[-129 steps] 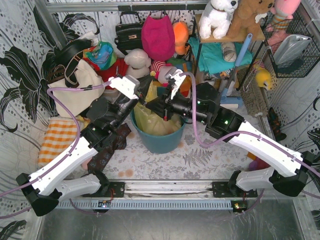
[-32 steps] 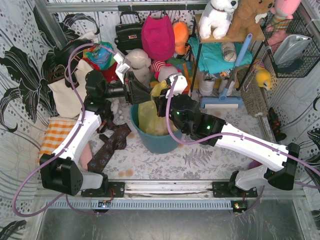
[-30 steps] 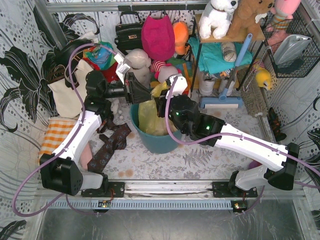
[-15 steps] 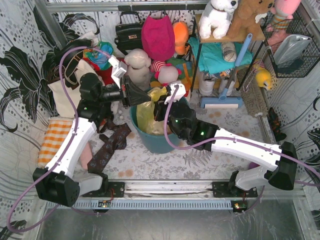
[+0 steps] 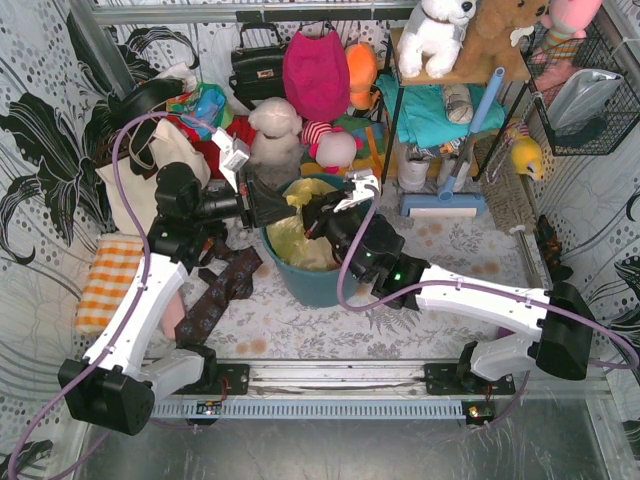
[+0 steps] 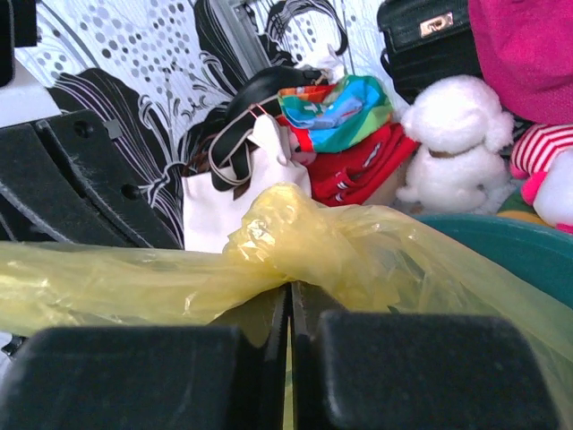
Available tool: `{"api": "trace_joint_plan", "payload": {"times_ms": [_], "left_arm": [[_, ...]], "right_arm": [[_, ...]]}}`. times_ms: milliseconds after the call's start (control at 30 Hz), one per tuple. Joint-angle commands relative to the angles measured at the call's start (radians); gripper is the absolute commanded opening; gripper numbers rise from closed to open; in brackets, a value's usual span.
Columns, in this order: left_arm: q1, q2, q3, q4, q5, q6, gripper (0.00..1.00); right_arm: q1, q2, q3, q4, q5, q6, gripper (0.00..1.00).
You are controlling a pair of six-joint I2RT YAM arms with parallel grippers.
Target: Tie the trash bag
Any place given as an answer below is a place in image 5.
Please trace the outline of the yellow plastic trash bag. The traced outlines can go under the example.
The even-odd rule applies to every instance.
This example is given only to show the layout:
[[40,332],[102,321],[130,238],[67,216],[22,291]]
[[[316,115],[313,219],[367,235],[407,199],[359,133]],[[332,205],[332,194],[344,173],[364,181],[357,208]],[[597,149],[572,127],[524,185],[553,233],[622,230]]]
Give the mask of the yellow plastic trash bag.
[[326,238],[310,240],[305,237],[302,219],[302,207],[314,195],[336,190],[318,178],[299,178],[283,191],[287,204],[296,208],[295,215],[267,226],[266,234],[272,250],[284,263],[306,271],[331,271],[339,267]]

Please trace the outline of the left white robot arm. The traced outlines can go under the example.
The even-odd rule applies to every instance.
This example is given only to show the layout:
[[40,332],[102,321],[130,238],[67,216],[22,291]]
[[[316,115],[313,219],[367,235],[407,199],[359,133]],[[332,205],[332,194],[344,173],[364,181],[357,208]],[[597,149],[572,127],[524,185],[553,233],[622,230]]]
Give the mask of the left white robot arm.
[[170,300],[198,265],[207,240],[227,218],[262,228],[295,215],[295,207],[249,168],[238,188],[205,191],[193,170],[171,163],[156,176],[158,214],[143,237],[143,257],[114,316],[80,360],[66,360],[58,381],[71,417],[128,435],[139,433],[155,404],[176,393],[225,393],[214,350],[193,337],[166,357],[143,363]]

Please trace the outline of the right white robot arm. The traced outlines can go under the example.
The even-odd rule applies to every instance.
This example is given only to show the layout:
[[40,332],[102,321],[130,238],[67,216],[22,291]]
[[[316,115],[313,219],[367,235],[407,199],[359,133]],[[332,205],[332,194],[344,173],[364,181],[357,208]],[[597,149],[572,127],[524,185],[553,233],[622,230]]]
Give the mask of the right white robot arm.
[[496,340],[465,345],[457,365],[462,382],[497,381],[532,368],[565,380],[585,379],[593,316],[573,285],[500,285],[407,255],[404,238],[380,214],[359,235],[362,210],[342,191],[313,196],[302,219],[306,237],[327,239],[347,275],[371,284],[372,295],[386,306],[456,313],[505,330]]

